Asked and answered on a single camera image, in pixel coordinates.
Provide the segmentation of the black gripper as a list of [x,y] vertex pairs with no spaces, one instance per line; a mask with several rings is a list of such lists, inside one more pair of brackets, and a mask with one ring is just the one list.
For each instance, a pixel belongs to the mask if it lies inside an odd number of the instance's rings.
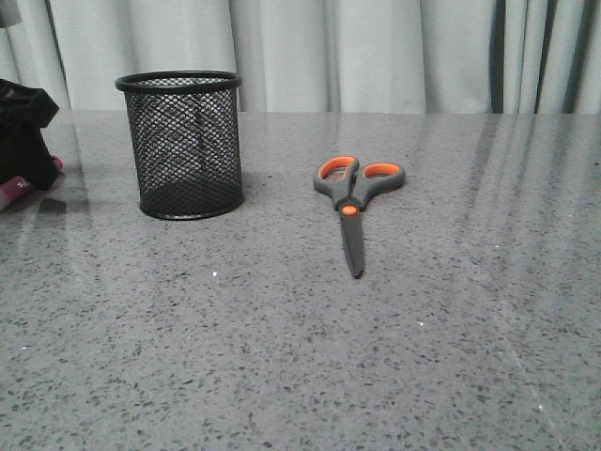
[[21,176],[36,188],[49,190],[59,175],[40,129],[59,107],[42,88],[1,80],[1,182]]

